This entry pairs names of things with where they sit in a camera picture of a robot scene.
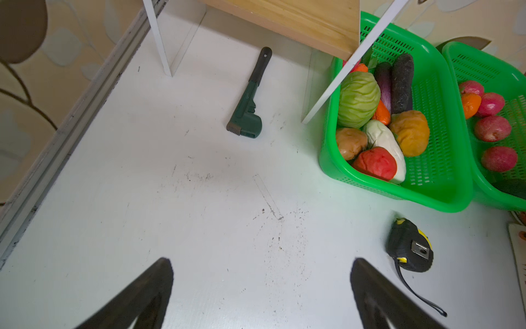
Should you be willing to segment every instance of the scratch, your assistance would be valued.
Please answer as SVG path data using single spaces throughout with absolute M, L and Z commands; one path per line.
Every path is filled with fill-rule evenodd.
M 257 187 L 259 189 L 259 192 L 261 193 L 261 195 L 263 196 L 263 199 L 265 200 L 265 202 L 267 203 L 268 207 L 270 208 L 270 212 L 272 213 L 272 215 L 277 220 L 281 221 L 283 219 L 283 216 L 282 216 L 281 212 L 279 211 L 279 208 L 276 205 L 276 202 L 274 202 L 274 199 L 272 198 L 272 196 L 268 192 L 268 189 L 265 186 L 265 184 L 263 183 L 263 180 L 261 179 L 259 174 L 254 175 L 252 178 L 254 179 L 254 182 L 256 182 L 256 185 L 257 185 Z

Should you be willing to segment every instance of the black tape measure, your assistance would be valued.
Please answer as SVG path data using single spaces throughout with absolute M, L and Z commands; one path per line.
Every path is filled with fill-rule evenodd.
M 397 219 L 387 241 L 387 253 L 394 259 L 394 266 L 402 283 L 416 297 L 433 307 L 442 316 L 448 314 L 437 304 L 420 297 L 402 277 L 400 268 L 413 272 L 425 272 L 433 264 L 433 249 L 426 235 L 406 218 Z

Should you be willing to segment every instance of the cabbage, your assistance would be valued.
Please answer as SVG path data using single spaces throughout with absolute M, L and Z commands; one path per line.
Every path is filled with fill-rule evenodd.
M 379 102 L 380 87 L 371 73 L 349 73 L 341 83 L 338 124 L 360 128 L 375 114 Z

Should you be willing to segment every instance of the wall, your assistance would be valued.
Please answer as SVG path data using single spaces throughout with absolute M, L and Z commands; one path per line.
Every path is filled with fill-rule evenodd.
M 362 0 L 361 10 L 381 16 L 389 0 Z M 394 23 L 437 46 L 462 37 L 526 71 L 525 0 L 410 0 Z
M 0 204 L 142 6 L 141 0 L 0 0 Z

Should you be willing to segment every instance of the green basket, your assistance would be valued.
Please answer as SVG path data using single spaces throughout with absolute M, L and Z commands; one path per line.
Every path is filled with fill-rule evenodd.
M 361 39 L 378 18 L 361 13 Z M 330 177 L 398 200 L 410 200 L 443 212 L 465 209 L 473 197 L 473 184 L 466 148 L 467 131 L 459 112 L 458 88 L 441 54 L 430 43 L 390 24 L 373 45 L 373 56 L 380 62 L 394 60 L 402 53 L 414 59 L 412 85 L 413 108 L 426 116 L 431 136 L 426 151 L 406 157 L 406 180 L 392 184 L 364 175 L 352 168 L 340 155 L 336 127 L 340 88 L 332 94 L 325 117 L 325 136 L 319 162 Z M 342 60 L 332 64 L 333 78 L 342 68 Z
M 484 86 L 484 91 L 500 94 L 506 105 L 499 112 L 511 124 L 511 135 L 502 141 L 488 143 L 478 140 L 473 127 L 478 118 L 466 121 L 466 138 L 470 142 L 469 163 L 474 179 L 474 199 L 477 202 L 506 210 L 526 210 L 526 200 L 504 193 L 491 183 L 510 178 L 526 180 L 526 77 L 510 64 L 483 51 L 459 42 L 449 42 L 442 49 L 455 83 L 474 80 Z M 460 94 L 456 94 L 462 108 Z M 508 146 L 515 149 L 519 161 L 514 169 L 505 173 L 491 172 L 480 164 L 482 152 L 491 146 Z

